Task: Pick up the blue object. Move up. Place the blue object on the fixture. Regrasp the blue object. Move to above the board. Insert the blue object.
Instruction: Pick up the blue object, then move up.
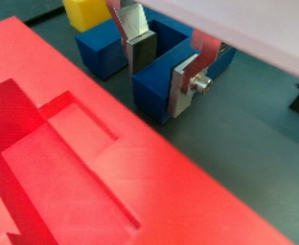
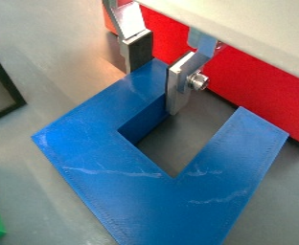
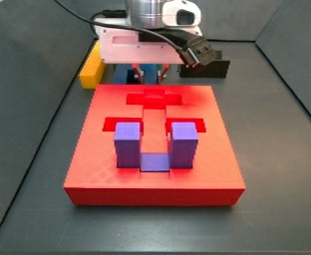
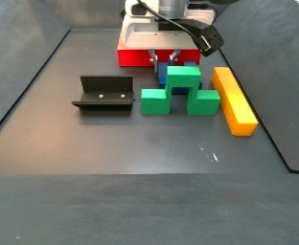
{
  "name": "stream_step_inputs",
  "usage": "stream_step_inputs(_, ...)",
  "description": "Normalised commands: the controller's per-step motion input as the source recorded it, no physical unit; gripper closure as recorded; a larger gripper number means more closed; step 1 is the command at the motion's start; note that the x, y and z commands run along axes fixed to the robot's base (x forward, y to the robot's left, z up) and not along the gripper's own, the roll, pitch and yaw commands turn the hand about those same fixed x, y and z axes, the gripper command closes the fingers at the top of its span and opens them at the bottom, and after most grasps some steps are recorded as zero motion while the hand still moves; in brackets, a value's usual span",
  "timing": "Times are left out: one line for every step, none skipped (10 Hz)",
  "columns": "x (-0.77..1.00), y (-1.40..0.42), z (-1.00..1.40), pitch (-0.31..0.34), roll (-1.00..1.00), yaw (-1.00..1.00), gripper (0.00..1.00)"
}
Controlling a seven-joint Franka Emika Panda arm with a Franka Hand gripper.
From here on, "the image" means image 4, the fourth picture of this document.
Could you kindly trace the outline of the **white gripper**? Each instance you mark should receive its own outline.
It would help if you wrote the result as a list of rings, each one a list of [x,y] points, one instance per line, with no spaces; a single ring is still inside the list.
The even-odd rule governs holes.
[[[175,49],[169,56],[169,65],[173,66],[181,49],[194,49],[195,44],[190,35],[149,9],[178,24],[182,19],[194,19],[211,25],[215,12],[202,4],[191,4],[190,0],[126,0],[121,40],[129,48],[150,49],[150,61],[158,73],[157,50]]]

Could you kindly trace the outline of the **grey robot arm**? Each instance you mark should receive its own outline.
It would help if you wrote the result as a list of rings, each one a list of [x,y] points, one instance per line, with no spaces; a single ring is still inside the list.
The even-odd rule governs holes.
[[[211,24],[214,12],[189,10],[189,0],[141,0],[150,9],[170,20],[197,20]],[[154,67],[161,62],[182,65],[201,62],[199,49],[183,32],[161,27],[159,17],[142,10],[137,0],[126,0],[126,15],[117,47],[121,67]]]

